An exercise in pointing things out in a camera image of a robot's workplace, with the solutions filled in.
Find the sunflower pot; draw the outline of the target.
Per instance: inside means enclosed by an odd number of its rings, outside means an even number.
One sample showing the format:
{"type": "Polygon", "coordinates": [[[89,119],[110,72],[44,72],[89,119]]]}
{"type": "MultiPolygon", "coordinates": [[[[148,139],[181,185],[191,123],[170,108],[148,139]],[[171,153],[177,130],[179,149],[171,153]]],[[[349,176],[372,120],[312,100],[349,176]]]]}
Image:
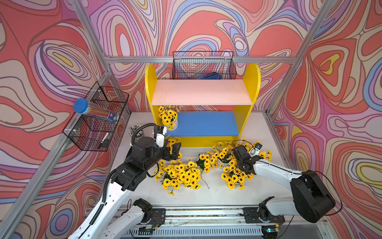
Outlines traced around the sunflower pot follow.
{"type": "Polygon", "coordinates": [[[235,161],[230,161],[226,167],[223,168],[221,179],[225,182],[226,186],[233,190],[242,190],[245,188],[245,182],[251,181],[255,174],[245,173],[237,167],[235,161]]]}
{"type": "Polygon", "coordinates": [[[200,154],[196,164],[202,171],[209,173],[213,169],[218,168],[218,156],[218,152],[207,152],[205,154],[200,154]]]}
{"type": "MultiPolygon", "coordinates": [[[[240,140],[241,144],[244,145],[244,147],[246,148],[247,152],[249,153],[249,151],[253,148],[253,146],[258,142],[255,142],[255,143],[252,143],[250,141],[247,141],[245,138],[241,139],[240,140]]],[[[259,155],[262,159],[265,159],[267,161],[272,161],[272,152],[270,150],[268,151],[262,151],[262,148],[261,148],[261,152],[259,153],[259,155]]]]}
{"type": "Polygon", "coordinates": [[[176,170],[180,185],[189,189],[200,189],[201,171],[195,162],[180,163],[176,166],[176,170]]]}
{"type": "Polygon", "coordinates": [[[219,168],[226,166],[233,166],[236,163],[234,159],[232,150],[233,150],[233,142],[218,142],[217,145],[212,147],[213,149],[213,159],[217,160],[217,165],[219,168]]]}
{"type": "Polygon", "coordinates": [[[176,106],[159,106],[159,118],[168,131],[174,131],[178,128],[178,112],[176,106]]]}
{"type": "Polygon", "coordinates": [[[176,161],[172,160],[169,164],[165,163],[164,160],[159,161],[159,168],[154,171],[155,181],[161,183],[163,190],[167,191],[169,195],[174,196],[175,190],[178,190],[181,185],[179,179],[179,165],[175,164],[176,161]]]}
{"type": "Polygon", "coordinates": [[[166,146],[166,149],[165,149],[165,154],[164,154],[164,160],[166,161],[171,161],[170,159],[170,151],[171,151],[171,146],[174,144],[174,143],[179,143],[178,139],[169,139],[168,142],[167,142],[167,146],[166,146]]]}

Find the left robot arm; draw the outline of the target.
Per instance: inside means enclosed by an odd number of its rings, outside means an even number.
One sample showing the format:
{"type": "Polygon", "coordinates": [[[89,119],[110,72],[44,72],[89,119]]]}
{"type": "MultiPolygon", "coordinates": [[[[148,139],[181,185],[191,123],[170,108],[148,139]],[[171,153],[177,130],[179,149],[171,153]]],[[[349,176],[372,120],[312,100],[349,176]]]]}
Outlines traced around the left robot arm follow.
{"type": "Polygon", "coordinates": [[[138,224],[151,221],[153,208],[144,199],[134,201],[129,210],[113,223],[111,219],[123,202],[147,177],[160,160],[176,160],[181,143],[168,148],[167,128],[154,123],[139,127],[131,136],[130,150],[125,161],[106,178],[101,198],[88,217],[69,237],[71,239],[119,239],[138,224]]]}

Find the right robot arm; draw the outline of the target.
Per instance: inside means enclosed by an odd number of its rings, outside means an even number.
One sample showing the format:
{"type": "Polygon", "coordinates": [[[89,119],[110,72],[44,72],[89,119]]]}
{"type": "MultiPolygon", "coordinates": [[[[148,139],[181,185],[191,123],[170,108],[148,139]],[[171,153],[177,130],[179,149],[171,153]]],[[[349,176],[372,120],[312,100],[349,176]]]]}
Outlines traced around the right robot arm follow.
{"type": "Polygon", "coordinates": [[[261,221],[270,217],[300,215],[310,223],[318,222],[336,206],[335,199],[315,171],[295,171],[268,162],[259,153],[248,153],[243,145],[232,150],[238,168],[246,175],[266,177],[291,191],[291,197],[270,196],[263,200],[256,212],[261,221]]]}

